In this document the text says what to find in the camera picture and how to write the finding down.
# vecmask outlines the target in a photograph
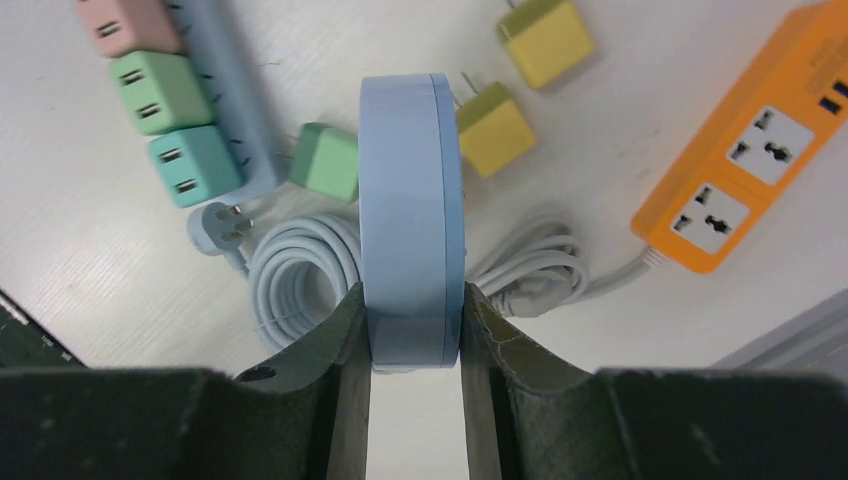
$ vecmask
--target charger block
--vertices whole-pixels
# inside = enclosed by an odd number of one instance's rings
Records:
[[[118,58],[137,50],[180,53],[183,44],[162,0],[77,0],[97,53]]]
[[[848,0],[831,0],[785,19],[633,217],[636,235],[695,272],[721,264],[844,123],[846,18]]]
[[[155,138],[147,151],[171,200],[180,208],[211,200],[244,184],[214,125]]]
[[[493,83],[456,112],[459,146],[477,173],[488,177],[536,145],[509,90]]]
[[[501,19],[498,31],[531,88],[546,86],[595,51],[571,0],[529,0]]]
[[[144,135],[161,135],[214,120],[185,57],[133,52],[113,60],[109,72],[130,118]]]
[[[356,136],[329,125],[307,123],[300,131],[291,181],[343,202],[359,193]]]

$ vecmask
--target light blue cable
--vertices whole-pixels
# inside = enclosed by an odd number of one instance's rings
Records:
[[[359,233],[332,215],[285,221],[262,239],[248,268],[250,306],[263,342],[280,351],[323,321],[311,311],[309,273],[320,269],[338,304],[360,279]]]

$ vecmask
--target mint green power adapter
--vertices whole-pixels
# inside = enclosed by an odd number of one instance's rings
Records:
[[[300,131],[290,180],[313,192],[351,203],[359,195],[356,136],[323,123]]]
[[[244,181],[218,127],[177,130],[147,146],[171,200],[186,208],[241,188]]]
[[[133,52],[109,64],[112,81],[139,132],[161,135],[212,123],[215,114],[189,60]]]

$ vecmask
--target teal power adapter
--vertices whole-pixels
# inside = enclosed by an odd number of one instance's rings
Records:
[[[171,200],[180,208],[244,184],[221,132],[213,125],[171,132],[152,140],[147,149]]]
[[[144,135],[161,135],[214,120],[185,57],[133,52],[113,60],[109,71],[130,118]]]

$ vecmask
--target light blue power strip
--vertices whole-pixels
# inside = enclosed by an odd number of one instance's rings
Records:
[[[464,299],[462,172],[442,74],[362,81],[359,221],[377,370],[450,368]]]
[[[249,58],[238,44],[232,15],[221,0],[167,0],[171,20],[217,113],[217,124],[240,165],[245,184],[219,201],[235,205],[260,197],[288,177]]]

